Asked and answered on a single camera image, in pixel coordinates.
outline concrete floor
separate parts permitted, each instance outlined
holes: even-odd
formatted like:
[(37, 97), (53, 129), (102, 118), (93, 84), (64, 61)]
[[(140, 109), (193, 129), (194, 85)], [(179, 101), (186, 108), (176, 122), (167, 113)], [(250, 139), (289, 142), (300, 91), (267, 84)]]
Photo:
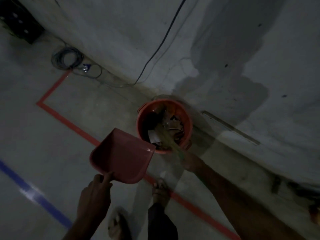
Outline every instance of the concrete floor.
[[(61, 43), (48, 34), (35, 44), (10, 36), (0, 29), (0, 160), (17, 173), (36, 193), (61, 214), (74, 221), (81, 190), (97, 172), (90, 166), (94, 145), (36, 105), (62, 76), (50, 63), (50, 55)], [(137, 109), (150, 99), (135, 88), (110, 88), (95, 80), (71, 74), (44, 101), (80, 129), (101, 141), (114, 127), (136, 135)], [(298, 205), (287, 188), (270, 193), (270, 174), (223, 144), (195, 129), (191, 151), (220, 174), (261, 201), (277, 217), (308, 240), (319, 239), (318, 226), (309, 220), (307, 208)], [(198, 207), (190, 211), (179, 200), (170, 200), (167, 214), (178, 228), (180, 239), (236, 239), (212, 194), (170, 155), (155, 154), (147, 173), (164, 177), (177, 196)], [(0, 231), (2, 239), (59, 239), (66, 233), (43, 205), (30, 200), (12, 178), (0, 172)], [(151, 185), (115, 182), (111, 206), (94, 239), (108, 239), (107, 220), (122, 208), (134, 239), (147, 239), (147, 209), (152, 202)], [(199, 212), (209, 220), (199, 218)], [(224, 234), (213, 225), (224, 226)]]

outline bucket handle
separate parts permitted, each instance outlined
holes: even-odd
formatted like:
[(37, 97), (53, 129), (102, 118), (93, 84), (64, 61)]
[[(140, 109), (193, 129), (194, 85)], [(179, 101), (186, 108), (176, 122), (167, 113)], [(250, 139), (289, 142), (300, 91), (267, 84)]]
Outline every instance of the bucket handle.
[(186, 151), (189, 150), (191, 146), (192, 146), (192, 141), (189, 140), (187, 146), (185, 147), (185, 150), (186, 150)]
[(140, 113), (140, 111), (143, 109), (143, 107), (146, 106), (147, 103), (148, 103), (148, 102), (144, 103), (140, 108), (138, 108), (138, 113)]

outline dustpan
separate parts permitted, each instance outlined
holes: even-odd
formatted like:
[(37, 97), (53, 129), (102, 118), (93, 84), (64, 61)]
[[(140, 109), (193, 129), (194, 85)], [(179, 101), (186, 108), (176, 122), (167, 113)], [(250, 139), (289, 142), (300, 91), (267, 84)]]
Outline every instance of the dustpan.
[(101, 174), (114, 172), (114, 179), (127, 184), (139, 182), (156, 146), (114, 128), (90, 154), (91, 165)]

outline hand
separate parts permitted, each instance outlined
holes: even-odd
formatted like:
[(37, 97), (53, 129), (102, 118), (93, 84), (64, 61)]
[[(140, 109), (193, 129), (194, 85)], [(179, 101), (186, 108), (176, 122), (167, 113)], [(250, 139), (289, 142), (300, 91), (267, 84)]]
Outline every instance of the hand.
[(193, 173), (201, 170), (204, 162), (199, 157), (187, 151), (183, 151), (183, 156), (184, 159), (181, 160), (181, 164), (184, 169)]
[(112, 184), (112, 172), (106, 173), (104, 176), (97, 174), (94, 176), (88, 187), (81, 192), (77, 218), (85, 218), (95, 224), (100, 224), (106, 217), (109, 209), (110, 189)]

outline orange bucket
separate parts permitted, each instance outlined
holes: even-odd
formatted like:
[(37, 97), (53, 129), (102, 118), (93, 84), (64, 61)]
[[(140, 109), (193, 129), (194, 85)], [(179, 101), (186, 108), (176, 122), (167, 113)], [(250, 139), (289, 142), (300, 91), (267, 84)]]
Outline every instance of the orange bucket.
[[(191, 134), (192, 134), (192, 120), (190, 115), (187, 113), (186, 109), (177, 101), (171, 99), (158, 99), (148, 103), (145, 103), (138, 109), (138, 118), (136, 123), (136, 128), (138, 136), (144, 141), (148, 141), (143, 134), (142, 128), (146, 116), (154, 112), (161, 104), (165, 104), (167, 107), (170, 107), (171, 110), (174, 110), (174, 115), (178, 116), (183, 124), (184, 136), (181, 139), (179, 146), (185, 150), (191, 147)], [(166, 154), (171, 153), (172, 150), (155, 150), (156, 153)]]

